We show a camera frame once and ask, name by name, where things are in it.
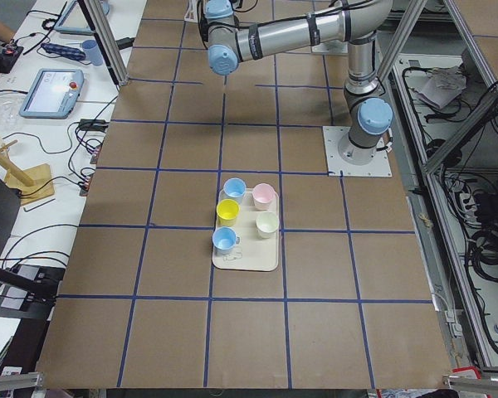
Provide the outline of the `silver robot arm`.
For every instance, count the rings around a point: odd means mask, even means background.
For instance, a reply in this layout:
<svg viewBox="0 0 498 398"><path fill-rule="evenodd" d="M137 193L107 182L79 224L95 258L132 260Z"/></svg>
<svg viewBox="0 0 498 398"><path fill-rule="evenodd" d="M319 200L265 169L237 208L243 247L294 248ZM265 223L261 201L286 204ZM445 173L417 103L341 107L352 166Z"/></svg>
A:
<svg viewBox="0 0 498 398"><path fill-rule="evenodd" d="M196 3L198 28L212 71L229 75L244 61L304 47L317 55L347 56L344 95L352 125L339 141L338 153L347 163L369 164L393 120L391 107L379 97L382 79L375 65L377 30L388 17L392 2L333 1L316 12L248 26L235 16L238 4Z"/></svg>

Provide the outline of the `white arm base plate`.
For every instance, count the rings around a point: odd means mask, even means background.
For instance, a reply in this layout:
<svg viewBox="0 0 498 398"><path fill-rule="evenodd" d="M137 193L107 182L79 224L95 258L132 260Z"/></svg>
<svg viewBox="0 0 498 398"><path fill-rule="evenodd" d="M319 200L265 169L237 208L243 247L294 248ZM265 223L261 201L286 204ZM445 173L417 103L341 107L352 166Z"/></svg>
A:
<svg viewBox="0 0 498 398"><path fill-rule="evenodd" d="M369 149L355 147L349 141L348 126L322 128L328 174L334 177L391 177L393 175L385 142Z"/></svg>

